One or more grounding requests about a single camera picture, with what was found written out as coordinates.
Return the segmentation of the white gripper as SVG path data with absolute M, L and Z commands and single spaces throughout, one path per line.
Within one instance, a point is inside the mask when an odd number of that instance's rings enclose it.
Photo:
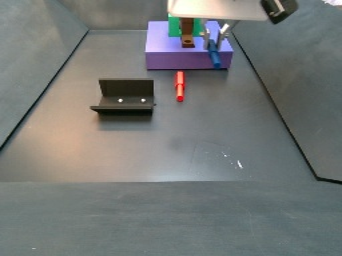
M 260 0 L 167 0 L 167 12 L 175 17 L 200 19 L 203 49 L 208 48 L 210 29 L 207 19 L 264 21 L 267 15 Z M 218 30 L 216 48 L 228 37 L 230 25 L 223 24 Z

